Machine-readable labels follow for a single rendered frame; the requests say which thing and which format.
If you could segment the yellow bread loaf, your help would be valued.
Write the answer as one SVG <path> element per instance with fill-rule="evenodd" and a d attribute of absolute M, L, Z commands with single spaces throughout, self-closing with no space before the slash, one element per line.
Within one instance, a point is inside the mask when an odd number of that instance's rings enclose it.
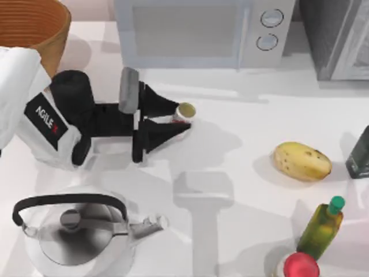
<path fill-rule="evenodd" d="M 272 161 L 283 174 L 304 182 L 325 179 L 332 172 L 332 162 L 323 153 L 308 145 L 287 141 L 279 144 L 272 153 Z"/>

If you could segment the jar with red lid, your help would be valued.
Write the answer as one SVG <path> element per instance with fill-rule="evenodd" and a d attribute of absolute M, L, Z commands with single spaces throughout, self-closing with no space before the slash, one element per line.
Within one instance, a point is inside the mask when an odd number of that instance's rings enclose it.
<path fill-rule="evenodd" d="M 320 277 L 317 262 L 302 252 L 286 254 L 276 265 L 272 277 Z"/>

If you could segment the green bottle with green cap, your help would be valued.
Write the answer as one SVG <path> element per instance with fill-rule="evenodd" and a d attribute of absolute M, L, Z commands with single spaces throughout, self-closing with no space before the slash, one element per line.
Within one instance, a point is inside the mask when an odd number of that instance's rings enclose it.
<path fill-rule="evenodd" d="M 345 199 L 341 196 L 334 196 L 328 204 L 317 206 L 300 236 L 296 251 L 305 253 L 318 261 L 340 229 L 344 206 Z"/>

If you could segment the pale microwave oven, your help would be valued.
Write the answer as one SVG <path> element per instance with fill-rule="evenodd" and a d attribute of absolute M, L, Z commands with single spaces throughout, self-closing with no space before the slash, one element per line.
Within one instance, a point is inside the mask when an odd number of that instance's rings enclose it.
<path fill-rule="evenodd" d="M 249 9 L 248 16 L 244 21 L 240 66 L 233 69 L 273 68 L 279 64 L 283 55 L 295 0 L 246 0 L 246 2 Z M 274 28 L 264 27 L 261 23 L 261 15 L 272 9 L 281 10 L 284 14 L 284 20 Z M 260 36 L 268 33 L 278 37 L 278 45 L 270 51 L 261 51 L 257 48 L 256 41 Z"/>

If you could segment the brown woven basket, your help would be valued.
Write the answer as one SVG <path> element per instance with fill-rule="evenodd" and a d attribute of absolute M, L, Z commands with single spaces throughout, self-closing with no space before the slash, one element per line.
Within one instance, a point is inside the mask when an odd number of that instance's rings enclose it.
<path fill-rule="evenodd" d="M 59 0 L 0 0 L 0 46 L 37 50 L 50 77 L 59 67 L 70 24 L 71 13 Z"/>

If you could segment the dark green box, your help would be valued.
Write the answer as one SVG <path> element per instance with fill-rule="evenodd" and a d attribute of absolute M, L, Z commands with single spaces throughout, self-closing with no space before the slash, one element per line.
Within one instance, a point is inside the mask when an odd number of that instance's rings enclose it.
<path fill-rule="evenodd" d="M 369 178 L 369 125 L 359 137 L 345 165 L 352 179 Z"/>

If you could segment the pale grey rounded box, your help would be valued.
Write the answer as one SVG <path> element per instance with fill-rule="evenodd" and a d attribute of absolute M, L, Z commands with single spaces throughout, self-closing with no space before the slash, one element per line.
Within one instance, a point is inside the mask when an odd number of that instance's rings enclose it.
<path fill-rule="evenodd" d="M 124 67 L 121 72 L 118 108 L 122 113 L 134 114 L 139 104 L 139 72 Z"/>

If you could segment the grey cabinet with dark inside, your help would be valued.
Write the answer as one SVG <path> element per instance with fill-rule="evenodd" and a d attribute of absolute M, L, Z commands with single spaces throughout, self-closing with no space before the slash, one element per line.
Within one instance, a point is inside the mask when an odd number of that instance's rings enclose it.
<path fill-rule="evenodd" d="M 319 81 L 369 81 L 369 0 L 299 0 Z"/>

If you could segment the round microwave knob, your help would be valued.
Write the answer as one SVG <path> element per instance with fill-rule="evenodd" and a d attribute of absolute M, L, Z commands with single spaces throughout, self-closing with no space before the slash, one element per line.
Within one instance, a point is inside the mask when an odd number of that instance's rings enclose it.
<path fill-rule="evenodd" d="M 260 36 L 256 41 L 256 46 L 261 51 L 270 51 L 278 45 L 278 37 L 272 33 Z"/>
<path fill-rule="evenodd" d="M 261 23 L 264 27 L 274 28 L 280 25 L 284 20 L 284 14 L 279 9 L 272 9 L 263 12 L 261 15 Z"/>

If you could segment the microwave oven door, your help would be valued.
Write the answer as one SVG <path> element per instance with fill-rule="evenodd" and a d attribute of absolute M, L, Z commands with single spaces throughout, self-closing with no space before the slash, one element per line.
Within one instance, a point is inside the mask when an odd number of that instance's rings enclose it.
<path fill-rule="evenodd" d="M 123 64 L 238 68 L 246 0 L 114 0 Z"/>

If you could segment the small red and white can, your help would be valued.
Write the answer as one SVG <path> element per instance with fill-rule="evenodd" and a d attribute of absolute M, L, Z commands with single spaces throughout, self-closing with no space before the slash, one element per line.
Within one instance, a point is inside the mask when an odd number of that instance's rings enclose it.
<path fill-rule="evenodd" d="M 176 108 L 171 122 L 191 126 L 196 113 L 196 108 L 192 104 L 188 102 L 182 102 Z"/>

